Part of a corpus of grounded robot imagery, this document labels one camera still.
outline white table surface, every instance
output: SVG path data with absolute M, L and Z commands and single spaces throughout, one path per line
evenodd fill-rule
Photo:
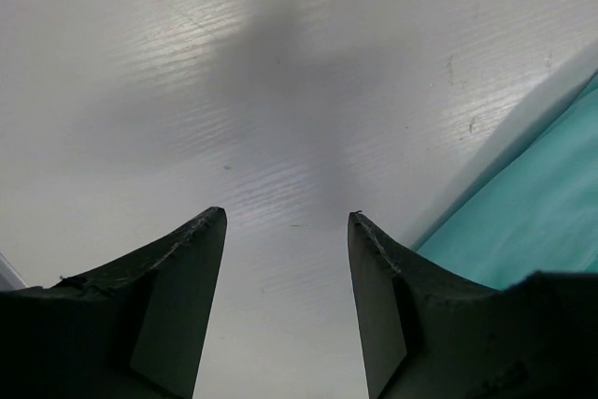
M 589 75 L 596 11 L 0 0 L 0 251 L 49 286 L 225 207 L 196 397 L 365 398 L 348 213 L 413 244 Z

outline white wood grain surface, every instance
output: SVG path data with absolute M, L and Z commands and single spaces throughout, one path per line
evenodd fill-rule
M 364 398 L 348 213 L 413 244 L 598 66 L 597 10 L 0 0 L 0 250 L 50 285 L 225 207 L 196 396 Z

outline teal fabric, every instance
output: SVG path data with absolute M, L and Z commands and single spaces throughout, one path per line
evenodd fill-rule
M 536 270 L 598 272 L 598 77 L 420 254 L 496 289 Z

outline teal cloth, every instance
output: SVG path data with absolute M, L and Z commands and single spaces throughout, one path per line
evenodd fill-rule
M 419 253 L 495 289 L 537 270 L 598 272 L 598 77 Z

